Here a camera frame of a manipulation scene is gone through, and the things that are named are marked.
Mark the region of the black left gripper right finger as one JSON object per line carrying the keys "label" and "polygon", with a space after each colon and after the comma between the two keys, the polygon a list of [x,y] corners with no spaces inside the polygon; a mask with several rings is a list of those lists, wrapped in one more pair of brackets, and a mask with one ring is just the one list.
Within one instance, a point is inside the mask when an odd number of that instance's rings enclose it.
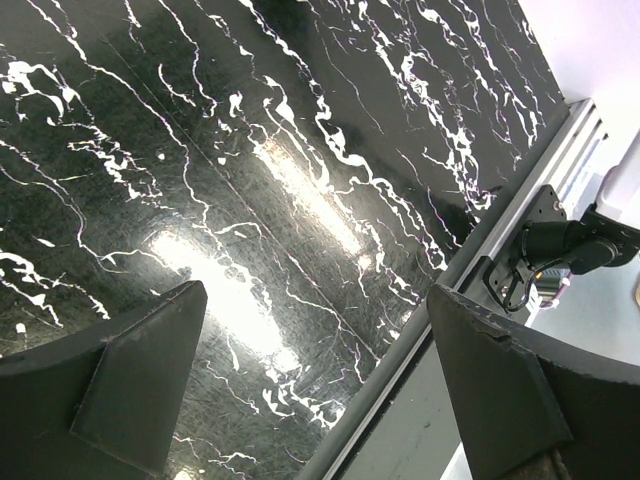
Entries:
{"label": "black left gripper right finger", "polygon": [[443,285],[430,290],[427,309],[473,478],[638,478],[638,366]]}

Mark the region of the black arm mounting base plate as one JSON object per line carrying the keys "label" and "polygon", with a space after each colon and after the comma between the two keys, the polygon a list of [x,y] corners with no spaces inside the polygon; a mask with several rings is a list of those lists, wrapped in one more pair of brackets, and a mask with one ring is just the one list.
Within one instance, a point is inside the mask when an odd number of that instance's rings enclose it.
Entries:
{"label": "black arm mounting base plate", "polygon": [[558,264],[566,224],[556,191],[550,185],[541,186],[483,274],[490,296],[504,312],[523,309],[536,277]]}

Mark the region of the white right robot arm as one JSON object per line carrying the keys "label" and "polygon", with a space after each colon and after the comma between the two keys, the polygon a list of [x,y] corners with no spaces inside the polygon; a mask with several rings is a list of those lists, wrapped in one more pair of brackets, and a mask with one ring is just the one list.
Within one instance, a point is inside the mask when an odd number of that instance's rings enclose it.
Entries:
{"label": "white right robot arm", "polygon": [[630,263],[639,254],[639,229],[597,210],[607,179],[594,175],[578,194],[577,218],[558,205],[553,186],[542,185],[509,247],[509,267],[532,276],[555,267],[585,275]]}

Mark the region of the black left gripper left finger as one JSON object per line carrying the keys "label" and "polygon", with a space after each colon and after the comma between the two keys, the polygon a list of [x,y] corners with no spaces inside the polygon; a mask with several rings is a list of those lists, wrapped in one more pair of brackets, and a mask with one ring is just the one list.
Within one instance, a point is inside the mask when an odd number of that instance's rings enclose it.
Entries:
{"label": "black left gripper left finger", "polygon": [[188,281],[2,358],[2,478],[161,476],[206,306],[203,283]]}

